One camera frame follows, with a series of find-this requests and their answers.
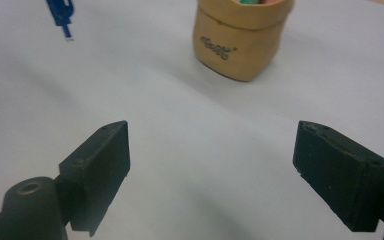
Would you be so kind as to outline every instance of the blue clip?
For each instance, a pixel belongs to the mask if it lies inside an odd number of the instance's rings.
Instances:
[[[64,36],[67,41],[72,41],[70,29],[68,24],[71,23],[70,17],[74,13],[74,5],[71,0],[46,0],[48,2],[49,9],[51,10],[52,17],[55,20],[55,25],[61,26],[64,31]]]

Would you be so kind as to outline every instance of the white surface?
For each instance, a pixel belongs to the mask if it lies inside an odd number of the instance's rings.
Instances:
[[[74,4],[67,43],[45,1],[0,1],[0,207],[127,120],[132,169],[94,239],[381,239],[382,223],[351,233],[292,154],[308,120],[384,157],[384,6],[298,0],[277,56],[241,83],[195,59],[193,0]]]

